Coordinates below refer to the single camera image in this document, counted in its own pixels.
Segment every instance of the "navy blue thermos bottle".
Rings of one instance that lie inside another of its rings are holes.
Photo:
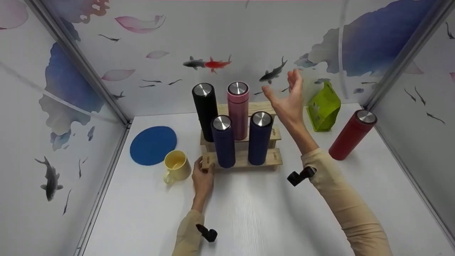
[[[223,168],[233,167],[235,164],[235,143],[232,120],[225,115],[215,117],[212,121],[212,134],[218,164]]]
[[[272,126],[273,117],[269,113],[258,111],[251,115],[248,143],[248,162],[250,164],[262,165],[265,162]]]

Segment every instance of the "white tabletop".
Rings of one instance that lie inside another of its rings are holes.
[[[332,131],[312,133],[328,149],[358,104],[343,104]],[[306,111],[305,123],[312,130]],[[283,166],[277,171],[220,170],[205,210],[205,226],[218,232],[202,242],[202,256],[353,255],[344,233],[317,190],[306,180],[286,180],[301,170],[300,153],[279,123]],[[177,227],[191,208],[192,180],[167,187],[164,164],[142,166],[130,157],[130,144],[142,130],[169,126],[177,149],[191,163],[201,155],[195,113],[136,117],[97,217],[84,256],[169,256]],[[378,217],[396,256],[454,255],[450,243],[403,171],[373,129],[339,162],[346,179]]]

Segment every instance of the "round blue mat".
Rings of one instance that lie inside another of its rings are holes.
[[[177,135],[168,126],[154,126],[143,130],[131,143],[131,158],[141,165],[161,163],[177,145]]]

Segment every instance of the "green pouch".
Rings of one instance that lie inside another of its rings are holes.
[[[308,115],[315,132],[330,131],[337,120],[341,101],[332,84],[324,81],[324,88],[308,102]]]

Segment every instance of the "wooden rack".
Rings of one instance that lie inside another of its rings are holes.
[[[249,103],[248,116],[251,116],[257,111],[265,111],[272,116],[275,116],[276,113],[273,110],[270,102],[251,102]],[[227,104],[218,104],[218,114],[228,115],[228,105]],[[273,126],[272,133],[270,135],[270,141],[268,143],[268,151],[265,163],[260,166],[273,166],[273,169],[276,170],[279,165],[283,164],[281,159],[281,153],[278,148],[275,148],[276,142],[281,140],[281,133],[278,126]],[[236,149],[236,162],[232,168],[240,167],[257,167],[248,162],[248,142],[249,142],[249,128],[248,135],[243,140],[236,140],[235,149]],[[201,142],[202,146],[205,146],[207,152],[202,154],[202,168],[208,168],[212,163],[215,163],[216,169],[222,169],[218,165],[217,154],[215,152],[215,144],[213,142],[208,142],[204,139],[201,131]]]

